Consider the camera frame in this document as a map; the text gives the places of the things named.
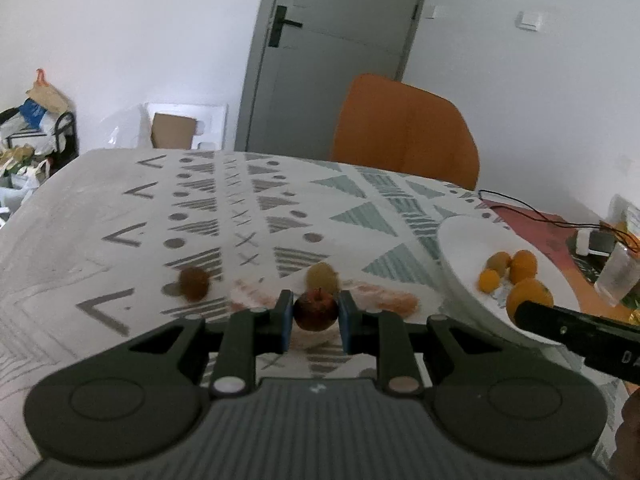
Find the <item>right hand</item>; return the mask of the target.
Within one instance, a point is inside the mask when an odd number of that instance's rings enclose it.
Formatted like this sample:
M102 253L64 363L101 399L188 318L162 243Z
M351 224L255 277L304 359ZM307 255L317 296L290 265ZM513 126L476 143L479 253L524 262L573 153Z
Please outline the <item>right hand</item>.
M640 390L637 389L622 409L623 422L616 431L616 450L610 467L616 479L640 478Z

